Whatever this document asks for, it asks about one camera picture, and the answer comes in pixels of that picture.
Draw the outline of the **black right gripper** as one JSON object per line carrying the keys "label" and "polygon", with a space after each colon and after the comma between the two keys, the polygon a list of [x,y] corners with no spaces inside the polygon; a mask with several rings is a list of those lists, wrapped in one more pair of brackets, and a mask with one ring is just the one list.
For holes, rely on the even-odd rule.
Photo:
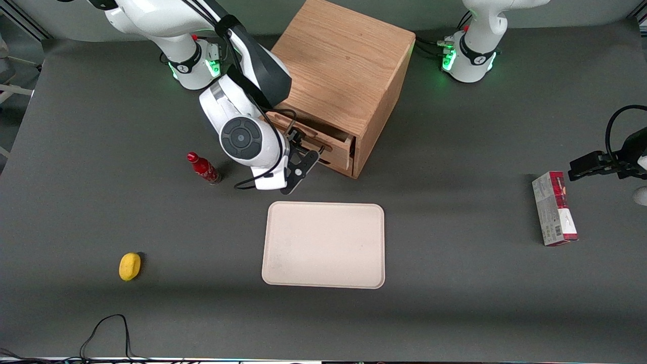
{"label": "black right gripper", "polygon": [[284,156],[287,159],[282,162],[286,186],[281,189],[281,193],[289,195],[319,162],[320,153],[325,150],[325,145],[297,127],[286,130],[283,133],[283,139]]}

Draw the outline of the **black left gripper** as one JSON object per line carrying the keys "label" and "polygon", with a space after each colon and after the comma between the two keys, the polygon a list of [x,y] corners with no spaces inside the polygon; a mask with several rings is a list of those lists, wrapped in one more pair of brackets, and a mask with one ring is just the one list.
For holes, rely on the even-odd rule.
{"label": "black left gripper", "polygon": [[[640,159],[645,159],[646,127],[631,134],[623,143],[622,148],[613,155],[617,161],[617,175],[619,179],[634,177],[646,180],[645,166],[640,164]],[[571,182],[587,176],[608,175],[615,173],[615,167],[608,154],[594,151],[583,155],[569,163],[568,176]]]}

